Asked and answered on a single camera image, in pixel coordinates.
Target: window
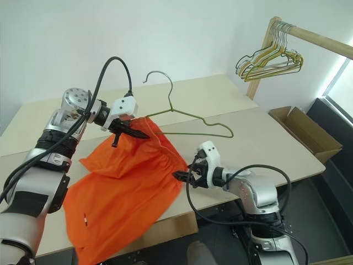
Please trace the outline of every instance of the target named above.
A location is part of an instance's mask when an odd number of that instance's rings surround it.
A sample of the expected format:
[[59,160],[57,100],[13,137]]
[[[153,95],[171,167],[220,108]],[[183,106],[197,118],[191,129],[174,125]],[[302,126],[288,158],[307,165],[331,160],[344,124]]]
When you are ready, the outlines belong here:
[[353,62],[346,59],[323,96],[353,123]]

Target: orange cloth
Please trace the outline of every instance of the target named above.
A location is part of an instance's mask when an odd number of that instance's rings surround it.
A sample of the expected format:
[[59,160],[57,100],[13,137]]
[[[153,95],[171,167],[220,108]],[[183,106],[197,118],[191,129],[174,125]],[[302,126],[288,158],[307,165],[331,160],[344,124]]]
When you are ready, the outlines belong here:
[[168,209],[181,183],[172,173],[187,170],[183,158],[149,118],[131,127],[150,136],[114,136],[81,162],[91,172],[67,192],[67,233],[80,265],[97,264],[139,238]]

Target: hanger hook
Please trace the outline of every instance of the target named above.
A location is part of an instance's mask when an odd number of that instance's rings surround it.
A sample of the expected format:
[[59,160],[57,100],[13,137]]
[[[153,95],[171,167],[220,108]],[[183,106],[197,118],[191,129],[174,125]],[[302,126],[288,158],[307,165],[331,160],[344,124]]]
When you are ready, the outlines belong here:
[[172,106],[172,101],[170,101],[170,94],[172,93],[172,90],[173,90],[173,81],[170,79],[170,77],[162,72],[162,71],[151,71],[147,74],[146,76],[146,80],[143,82],[143,83],[146,83],[147,80],[148,80],[148,76],[151,74],[151,73],[161,73],[162,75],[164,75],[167,79],[169,79],[169,82],[170,82],[170,91],[169,91],[169,94],[168,94],[168,100],[169,100],[169,105],[170,105],[170,109],[171,111],[173,111],[173,106]]

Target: wire hanger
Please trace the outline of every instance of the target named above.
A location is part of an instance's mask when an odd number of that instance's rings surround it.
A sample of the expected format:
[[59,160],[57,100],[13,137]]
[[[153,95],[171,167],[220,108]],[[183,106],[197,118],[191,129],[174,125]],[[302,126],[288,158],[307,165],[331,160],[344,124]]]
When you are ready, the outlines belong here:
[[148,80],[148,76],[151,74],[151,73],[161,73],[161,74],[163,74],[167,79],[169,79],[169,82],[170,82],[170,91],[169,91],[169,94],[168,94],[168,100],[169,100],[169,106],[170,106],[170,108],[169,109],[167,109],[167,110],[164,110],[164,111],[161,111],[161,112],[156,112],[156,113],[152,113],[152,114],[150,114],[150,115],[147,115],[146,117],[151,117],[151,116],[156,116],[156,115],[160,115],[160,114],[162,114],[162,113],[167,113],[167,112],[177,112],[177,113],[180,113],[180,114],[184,114],[184,115],[186,115],[186,116],[190,116],[190,117],[193,117],[193,118],[196,118],[196,119],[200,119],[200,120],[202,120],[202,122],[205,124],[205,125],[207,125],[207,126],[216,126],[216,125],[219,125],[219,126],[222,126],[222,127],[224,127],[224,128],[226,128],[230,133],[231,133],[231,135],[220,135],[220,134],[204,134],[204,133],[189,133],[189,132],[162,132],[161,134],[179,134],[179,135],[207,135],[207,136],[216,136],[216,137],[224,137],[224,138],[233,138],[234,137],[234,133],[233,133],[233,131],[232,131],[232,129],[231,128],[229,128],[227,125],[224,125],[224,124],[222,124],[222,123],[212,123],[212,124],[210,124],[210,123],[208,123],[208,122],[206,122],[206,120],[203,118],[203,117],[200,117],[200,116],[196,116],[196,115],[193,115],[193,114],[190,114],[190,113],[186,113],[186,112],[182,112],[182,111],[180,111],[180,110],[177,110],[177,109],[174,109],[173,108],[173,105],[172,105],[172,101],[170,100],[170,94],[172,93],[172,90],[173,90],[173,82],[172,82],[172,80],[170,79],[170,77],[166,74],[166,73],[164,73],[164,72],[162,72],[162,71],[151,71],[151,72],[149,72],[148,74],[147,74],[147,76],[146,76],[146,80],[143,82],[143,83],[146,83],[147,82],[147,80]]
[[[251,81],[299,72],[303,65],[303,57],[295,50],[287,50],[287,32],[290,27],[291,24],[275,22],[270,29],[271,45],[251,56],[243,56],[236,64],[236,74],[244,81]],[[286,61],[268,64],[280,57],[285,57]]]

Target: wooden pole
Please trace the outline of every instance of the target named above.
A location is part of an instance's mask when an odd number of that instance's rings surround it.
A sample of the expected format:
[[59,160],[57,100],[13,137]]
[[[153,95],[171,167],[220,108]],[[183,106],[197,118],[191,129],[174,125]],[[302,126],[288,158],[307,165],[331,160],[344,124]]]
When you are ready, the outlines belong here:
[[305,40],[309,43],[318,45],[322,48],[325,48],[329,51],[333,51],[337,54],[343,55],[351,60],[353,60],[353,47],[339,41],[321,36],[314,32],[298,28],[293,26],[287,32],[289,35],[297,37],[299,39]]
[[[272,42],[272,36],[270,34],[270,30],[271,30],[271,26],[272,24],[274,24],[276,21],[281,21],[282,19],[279,18],[279,17],[273,17],[271,18],[270,20],[270,23],[269,23],[269,26],[267,28],[267,31],[266,31],[266,34],[265,34],[265,37],[264,37],[264,41],[263,41],[263,44],[261,46],[261,48],[266,48],[268,46],[270,46],[271,42]],[[247,96],[250,98],[250,99],[254,99],[254,96],[259,88],[259,84],[260,84],[260,79],[258,80],[253,80],[253,81],[250,81],[250,84],[249,84],[249,87],[248,87],[248,92],[247,92]]]

